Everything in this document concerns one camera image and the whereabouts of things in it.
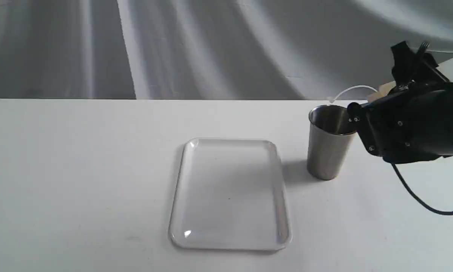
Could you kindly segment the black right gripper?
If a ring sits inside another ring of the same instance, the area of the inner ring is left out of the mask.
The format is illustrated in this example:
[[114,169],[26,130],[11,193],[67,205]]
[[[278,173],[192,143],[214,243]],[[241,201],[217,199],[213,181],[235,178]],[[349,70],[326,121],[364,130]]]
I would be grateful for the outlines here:
[[366,151],[391,164],[433,161],[453,156],[453,82],[427,53],[406,41],[391,46],[396,83],[388,95],[372,102],[352,102],[349,119]]

